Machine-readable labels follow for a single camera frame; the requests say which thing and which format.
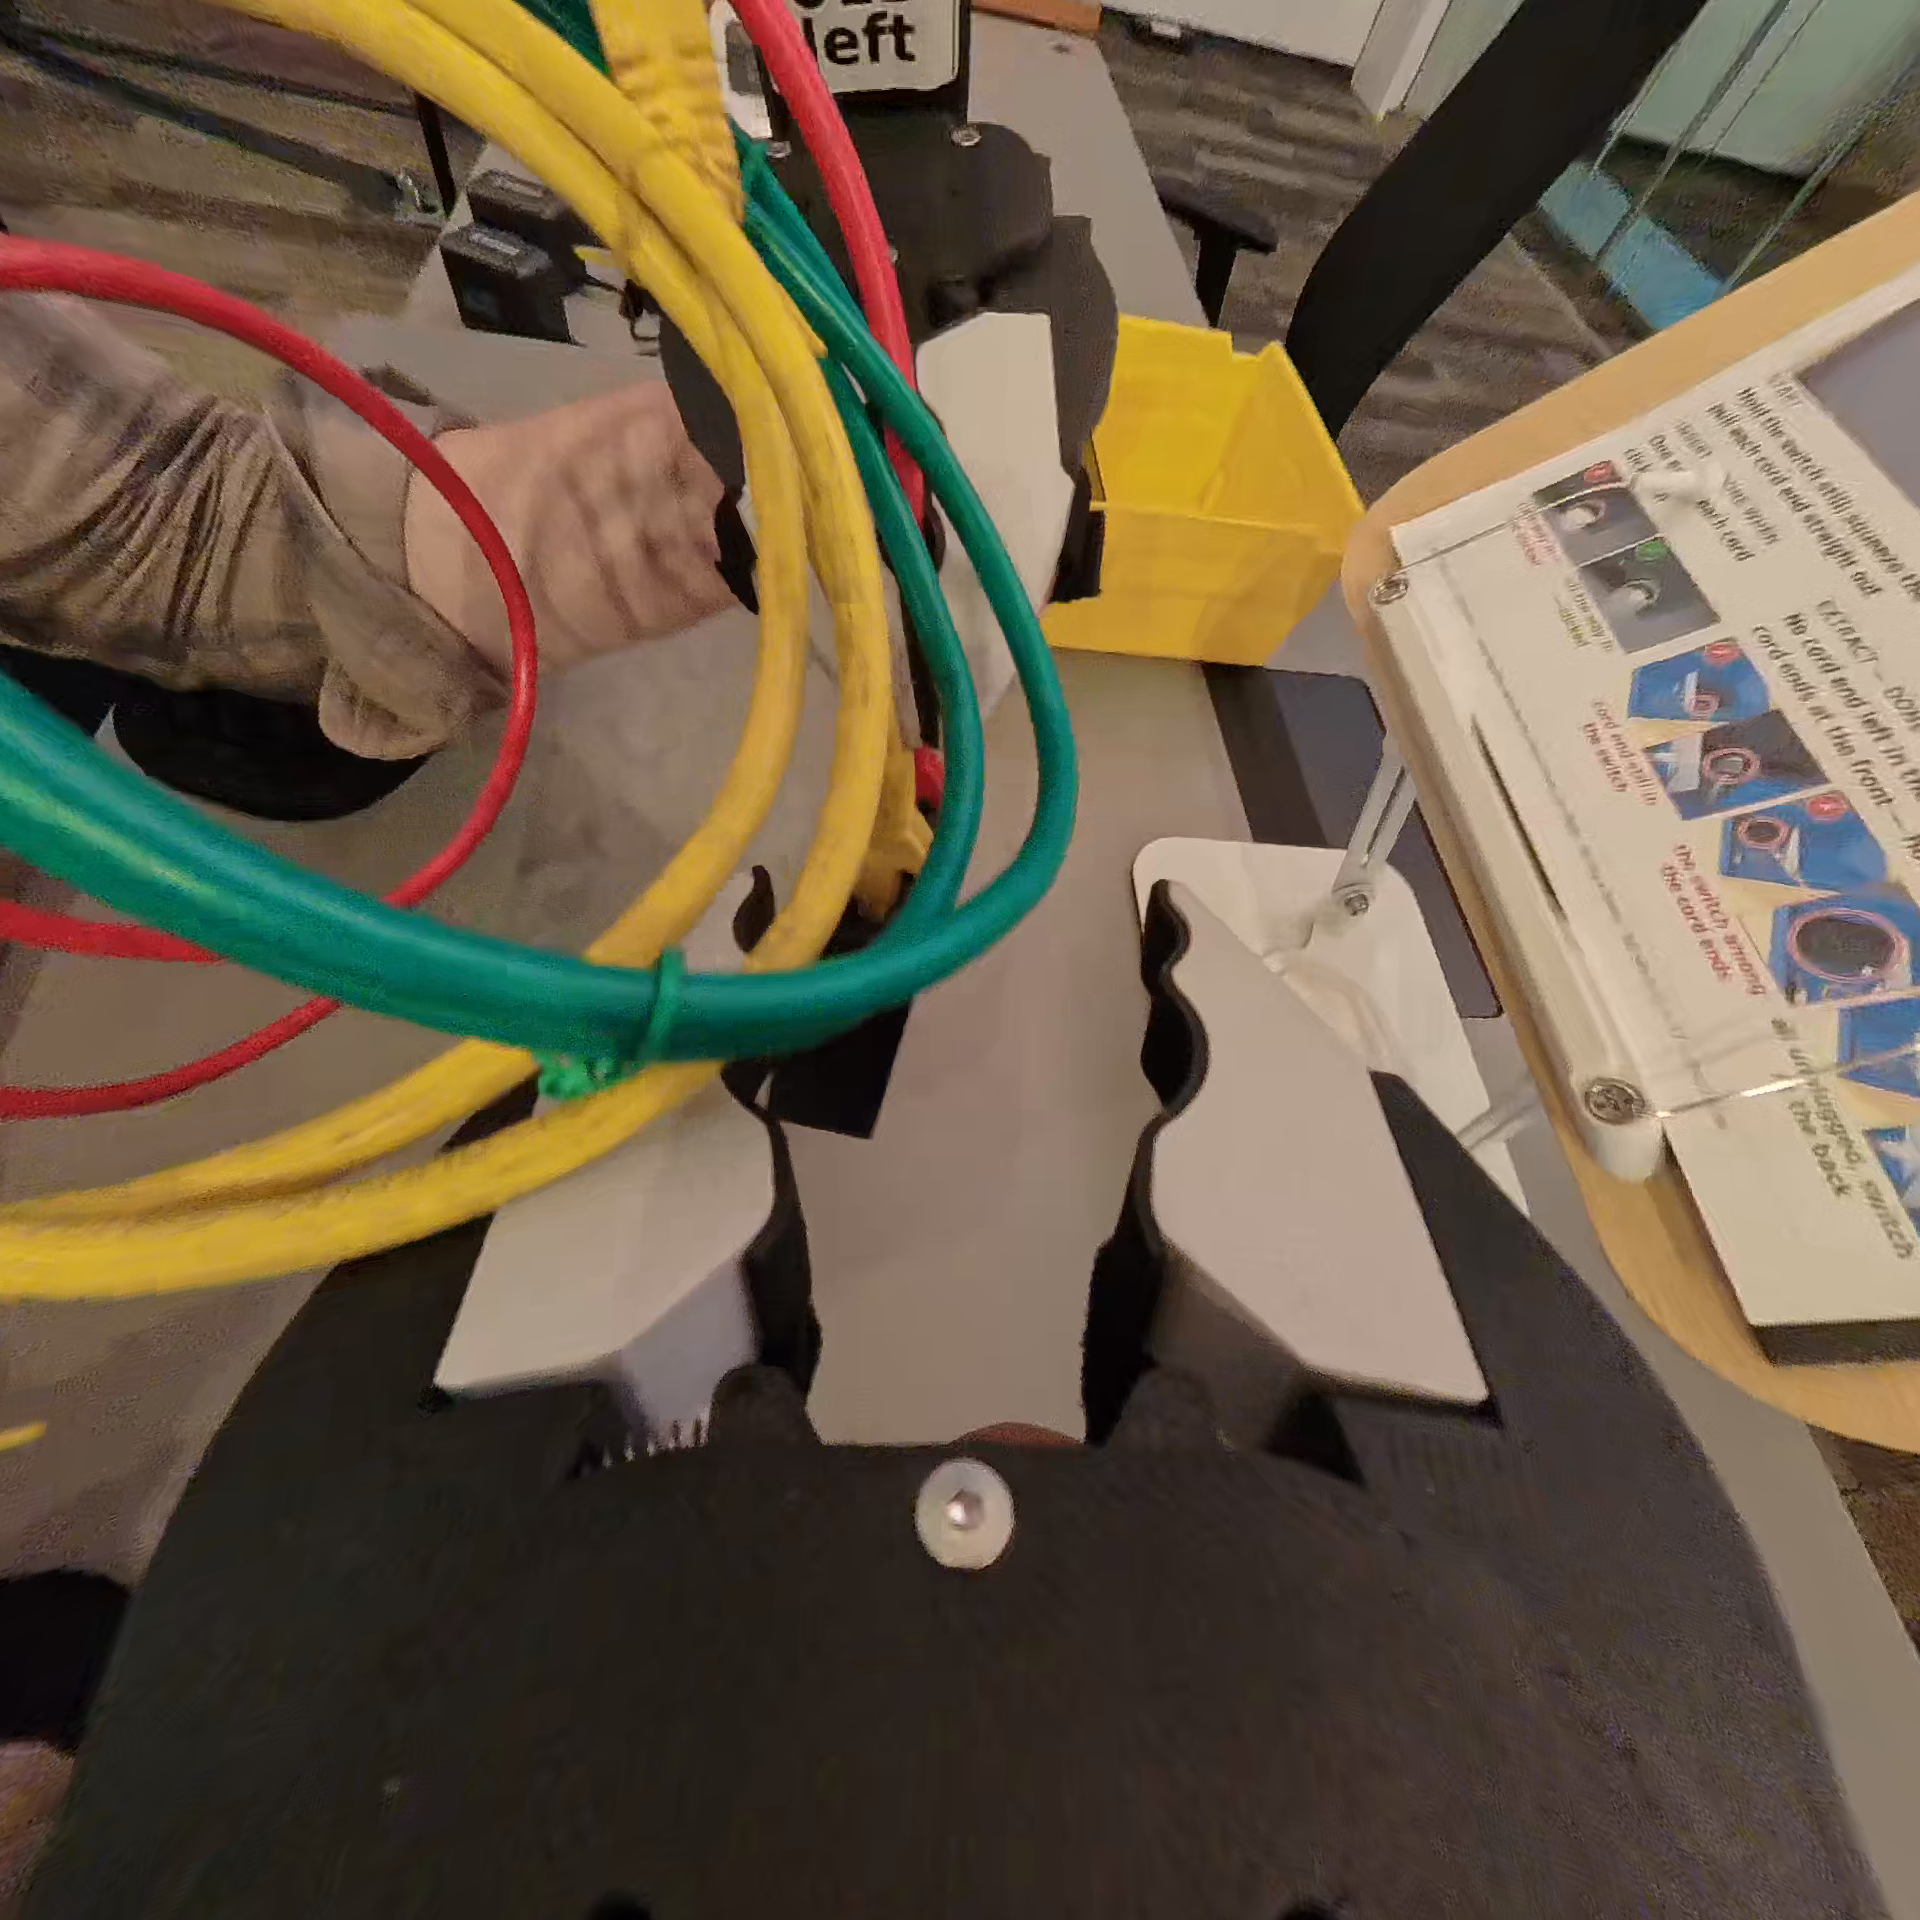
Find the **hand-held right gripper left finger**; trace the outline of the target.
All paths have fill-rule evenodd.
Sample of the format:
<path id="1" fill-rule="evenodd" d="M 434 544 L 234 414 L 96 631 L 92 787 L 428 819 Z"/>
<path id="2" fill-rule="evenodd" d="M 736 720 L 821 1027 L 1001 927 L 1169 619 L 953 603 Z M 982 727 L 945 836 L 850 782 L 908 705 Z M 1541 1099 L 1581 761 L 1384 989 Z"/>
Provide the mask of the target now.
<path id="1" fill-rule="evenodd" d="M 741 1367 L 809 1391 L 822 1350 L 809 1236 L 764 1069 L 668 1116 L 486 1224 L 434 1387 L 454 1401 L 604 1387 L 636 1445 L 699 1445 Z"/>

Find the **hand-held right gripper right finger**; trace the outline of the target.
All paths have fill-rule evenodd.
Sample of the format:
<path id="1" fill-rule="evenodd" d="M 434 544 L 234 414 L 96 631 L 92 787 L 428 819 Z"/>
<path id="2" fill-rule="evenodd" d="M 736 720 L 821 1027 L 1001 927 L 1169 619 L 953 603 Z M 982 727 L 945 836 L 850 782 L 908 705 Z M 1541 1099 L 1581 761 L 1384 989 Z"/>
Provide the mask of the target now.
<path id="1" fill-rule="evenodd" d="M 1200 1383 L 1232 1445 L 1308 1399 L 1480 1414 L 1490 1384 L 1362 1056 L 1193 886 L 1142 900 L 1141 1071 L 1158 1107 L 1100 1245 L 1088 1440 L 1153 1371 Z"/>

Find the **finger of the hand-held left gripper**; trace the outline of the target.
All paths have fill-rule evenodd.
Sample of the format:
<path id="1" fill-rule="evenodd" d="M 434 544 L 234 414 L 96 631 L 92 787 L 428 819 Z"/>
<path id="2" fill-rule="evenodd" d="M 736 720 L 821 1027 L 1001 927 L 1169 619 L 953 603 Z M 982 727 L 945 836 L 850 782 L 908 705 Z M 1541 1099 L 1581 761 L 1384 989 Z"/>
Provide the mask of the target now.
<path id="1" fill-rule="evenodd" d="M 918 348 L 918 393 L 993 517 L 1026 603 L 1052 597 L 1073 508 L 1052 319 L 982 311 Z"/>

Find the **black network switch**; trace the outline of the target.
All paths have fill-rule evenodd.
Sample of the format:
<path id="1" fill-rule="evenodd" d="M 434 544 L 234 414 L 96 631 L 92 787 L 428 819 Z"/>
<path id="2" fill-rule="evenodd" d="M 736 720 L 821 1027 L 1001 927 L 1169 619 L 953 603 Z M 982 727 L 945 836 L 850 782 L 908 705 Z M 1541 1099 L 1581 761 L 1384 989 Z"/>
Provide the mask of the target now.
<path id="1" fill-rule="evenodd" d="M 774 916 L 772 876 L 764 865 L 752 865 L 748 894 L 731 919 L 741 956 L 760 943 Z M 892 929 L 886 921 L 850 902 L 825 956 L 861 953 L 885 929 Z M 833 1135 L 874 1139 L 913 1007 L 915 1000 L 908 999 L 805 1052 L 730 1062 L 722 1069 L 722 1084 L 736 1101 L 768 1120 Z"/>

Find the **person's left forearm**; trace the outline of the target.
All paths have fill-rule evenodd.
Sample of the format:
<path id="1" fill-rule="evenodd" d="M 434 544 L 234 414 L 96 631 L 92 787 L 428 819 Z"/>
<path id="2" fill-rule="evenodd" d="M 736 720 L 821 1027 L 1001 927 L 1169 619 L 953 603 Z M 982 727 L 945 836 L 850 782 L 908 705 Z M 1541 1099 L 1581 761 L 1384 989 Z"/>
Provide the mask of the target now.
<path id="1" fill-rule="evenodd" d="M 507 684 L 413 590 L 413 476 L 291 376 L 258 412 L 85 301 L 3 300 L 3 636 L 16 648 L 304 704 L 362 758 L 438 749 Z"/>

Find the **person's left hand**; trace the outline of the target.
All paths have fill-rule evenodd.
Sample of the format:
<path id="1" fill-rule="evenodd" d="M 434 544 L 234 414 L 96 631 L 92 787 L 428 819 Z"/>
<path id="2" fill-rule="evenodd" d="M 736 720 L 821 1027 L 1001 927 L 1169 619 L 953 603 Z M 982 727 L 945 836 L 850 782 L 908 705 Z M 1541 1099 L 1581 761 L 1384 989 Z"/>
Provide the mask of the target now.
<path id="1" fill-rule="evenodd" d="M 544 673 L 738 606 L 716 532 L 726 496 L 666 381 L 454 425 L 438 453 L 513 552 Z"/>

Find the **yellow plastic bin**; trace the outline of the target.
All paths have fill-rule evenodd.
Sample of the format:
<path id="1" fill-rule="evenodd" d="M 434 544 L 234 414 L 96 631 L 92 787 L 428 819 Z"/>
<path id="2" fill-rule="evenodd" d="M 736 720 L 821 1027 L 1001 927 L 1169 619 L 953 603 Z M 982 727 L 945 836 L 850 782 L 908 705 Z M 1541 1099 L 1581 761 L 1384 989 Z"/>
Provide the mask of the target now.
<path id="1" fill-rule="evenodd" d="M 1331 590 L 1361 496 L 1277 343 L 1122 315 L 1088 443 L 1092 590 L 1064 653 L 1265 664 Z"/>

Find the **wooden board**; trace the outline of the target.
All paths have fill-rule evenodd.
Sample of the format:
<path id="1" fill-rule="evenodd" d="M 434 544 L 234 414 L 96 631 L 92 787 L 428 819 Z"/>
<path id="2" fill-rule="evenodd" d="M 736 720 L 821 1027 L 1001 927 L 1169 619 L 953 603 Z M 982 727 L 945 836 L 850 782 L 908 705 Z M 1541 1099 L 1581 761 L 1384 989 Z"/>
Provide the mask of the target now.
<path id="1" fill-rule="evenodd" d="M 1800 1423 L 1906 1453 L 1915 1452 L 1918 1437 L 1913 1359 L 1769 1363 L 1737 1309 L 1680 1169 L 1666 1163 L 1644 1184 L 1632 1184 L 1593 1155 L 1592 1116 L 1569 1088 L 1565 1047 L 1544 981 L 1547 953 L 1531 951 L 1522 929 L 1524 915 L 1546 905 L 1546 894 L 1484 771 L 1454 767 L 1457 747 L 1448 731 L 1457 718 L 1443 684 L 1421 645 L 1401 632 L 1401 608 L 1376 603 L 1376 584 L 1398 565 L 1394 526 L 1502 484 L 1577 441 L 1619 429 L 1845 300 L 1873 295 L 1913 272 L 1915 259 L 1918 196 L 1909 193 L 1444 447 L 1368 510 L 1339 574 L 1341 603 L 1357 632 L 1384 731 L 1409 767 L 1461 916 L 1504 1003 L 1528 1065 L 1528 1089 L 1541 1099 L 1579 1209 L 1627 1297 L 1678 1348 L 1753 1401 Z"/>

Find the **black charger block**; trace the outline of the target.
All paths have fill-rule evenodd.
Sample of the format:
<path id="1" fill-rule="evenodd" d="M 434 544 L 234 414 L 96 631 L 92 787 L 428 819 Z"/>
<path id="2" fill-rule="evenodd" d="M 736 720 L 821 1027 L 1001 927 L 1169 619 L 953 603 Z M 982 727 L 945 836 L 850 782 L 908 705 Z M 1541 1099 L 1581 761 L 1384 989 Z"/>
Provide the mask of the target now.
<path id="1" fill-rule="evenodd" d="M 541 344 L 577 344 L 570 281 L 541 247 L 486 224 L 446 229 L 438 261 L 466 331 Z"/>
<path id="2" fill-rule="evenodd" d="M 483 169 L 469 175 L 464 196 L 476 224 L 509 233 L 552 256 L 570 256 L 598 245 L 588 222 L 554 187 L 534 179 Z"/>

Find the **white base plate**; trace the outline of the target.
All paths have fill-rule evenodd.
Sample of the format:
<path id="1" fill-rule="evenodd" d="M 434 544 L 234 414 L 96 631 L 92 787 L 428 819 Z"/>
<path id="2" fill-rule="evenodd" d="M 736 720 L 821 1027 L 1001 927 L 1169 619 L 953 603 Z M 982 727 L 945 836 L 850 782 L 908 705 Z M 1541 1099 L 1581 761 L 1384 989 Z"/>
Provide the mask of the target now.
<path id="1" fill-rule="evenodd" d="M 1354 915 L 1336 897 L 1341 862 L 1331 848 L 1161 836 L 1137 853 L 1137 908 L 1164 879 L 1187 889 L 1371 1069 L 1404 1078 L 1450 1132 L 1470 1135 L 1476 1163 L 1528 1209 L 1506 1142 L 1481 1132 L 1490 1099 L 1414 894 L 1384 871 Z"/>

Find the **metal support bracket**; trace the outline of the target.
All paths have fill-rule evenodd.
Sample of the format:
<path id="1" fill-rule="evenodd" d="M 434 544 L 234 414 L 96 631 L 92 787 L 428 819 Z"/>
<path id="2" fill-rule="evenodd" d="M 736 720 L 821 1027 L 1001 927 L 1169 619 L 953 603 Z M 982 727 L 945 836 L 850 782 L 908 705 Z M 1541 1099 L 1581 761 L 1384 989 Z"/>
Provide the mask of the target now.
<path id="1" fill-rule="evenodd" d="M 1417 790 L 1398 743 L 1384 735 L 1376 775 L 1361 805 L 1357 823 L 1333 881 L 1336 912 L 1348 921 L 1364 919 L 1384 881 L 1388 862 L 1398 846 Z"/>

